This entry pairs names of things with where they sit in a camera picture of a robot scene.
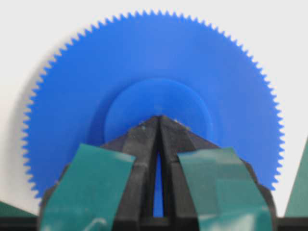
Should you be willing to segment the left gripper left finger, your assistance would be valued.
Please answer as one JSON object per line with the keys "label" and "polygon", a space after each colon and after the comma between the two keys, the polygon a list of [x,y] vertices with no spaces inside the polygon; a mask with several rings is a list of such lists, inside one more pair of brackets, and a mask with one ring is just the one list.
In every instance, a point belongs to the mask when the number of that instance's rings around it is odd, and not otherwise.
{"label": "left gripper left finger", "polygon": [[110,231],[132,170],[146,189],[155,160],[159,117],[131,128],[102,147],[81,144],[57,182],[44,194],[41,231]]}

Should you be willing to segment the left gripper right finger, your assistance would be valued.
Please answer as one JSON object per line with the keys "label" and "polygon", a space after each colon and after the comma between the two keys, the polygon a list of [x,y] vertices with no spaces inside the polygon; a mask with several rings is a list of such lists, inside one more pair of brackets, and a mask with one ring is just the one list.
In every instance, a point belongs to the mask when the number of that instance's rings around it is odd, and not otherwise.
{"label": "left gripper right finger", "polygon": [[160,117],[165,179],[177,231],[275,231],[270,191],[233,149],[219,148]]}

